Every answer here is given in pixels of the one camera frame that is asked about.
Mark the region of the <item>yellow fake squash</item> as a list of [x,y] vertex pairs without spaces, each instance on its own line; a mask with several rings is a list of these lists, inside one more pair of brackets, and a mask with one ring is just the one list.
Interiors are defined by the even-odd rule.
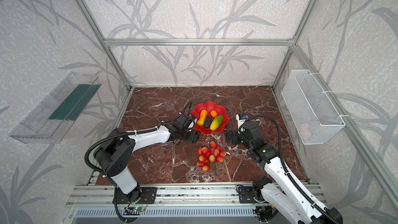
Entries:
[[208,114],[207,110],[201,110],[200,118],[199,118],[199,120],[197,121],[197,124],[198,124],[199,126],[203,126],[203,125],[204,125],[205,120],[206,120],[206,118],[207,118],[207,114]]

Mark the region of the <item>dark fake avocado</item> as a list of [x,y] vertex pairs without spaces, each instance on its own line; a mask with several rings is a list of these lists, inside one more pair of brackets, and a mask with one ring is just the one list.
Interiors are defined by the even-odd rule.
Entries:
[[211,126],[211,124],[212,124],[212,121],[213,121],[212,116],[207,116],[206,119],[205,119],[205,121],[204,121],[204,125],[203,125],[204,128],[205,128],[205,129],[209,129],[210,126]]

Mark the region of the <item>fake orange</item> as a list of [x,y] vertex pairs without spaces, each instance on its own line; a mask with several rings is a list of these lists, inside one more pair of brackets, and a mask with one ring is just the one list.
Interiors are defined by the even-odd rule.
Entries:
[[215,118],[215,117],[217,117],[218,114],[215,110],[213,110],[210,112],[210,115],[212,116],[212,118]]

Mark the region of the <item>green yellow fake cucumber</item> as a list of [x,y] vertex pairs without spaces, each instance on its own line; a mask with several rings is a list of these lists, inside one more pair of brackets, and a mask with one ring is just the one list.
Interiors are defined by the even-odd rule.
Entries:
[[210,130],[216,131],[223,122],[223,115],[216,116],[210,125]]

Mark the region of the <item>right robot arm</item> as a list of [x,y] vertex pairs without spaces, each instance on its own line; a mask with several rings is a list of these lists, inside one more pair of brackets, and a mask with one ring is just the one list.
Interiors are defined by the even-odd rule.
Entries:
[[339,211],[318,200],[288,168],[282,153],[264,141],[256,122],[245,121],[237,130],[226,131],[226,141],[244,145],[270,176],[253,182],[255,200],[271,204],[292,224],[343,223]]

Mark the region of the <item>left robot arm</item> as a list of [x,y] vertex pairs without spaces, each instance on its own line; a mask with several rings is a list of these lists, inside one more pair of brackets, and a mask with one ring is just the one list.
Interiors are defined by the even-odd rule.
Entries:
[[161,122],[154,128],[138,131],[116,128],[108,137],[88,148],[84,156],[85,163],[104,175],[115,187],[113,203],[117,204],[118,198],[125,203],[132,203],[143,195],[139,183],[127,166],[133,152],[177,140],[196,143],[199,133],[193,129],[195,123],[194,115],[181,113],[175,119]]

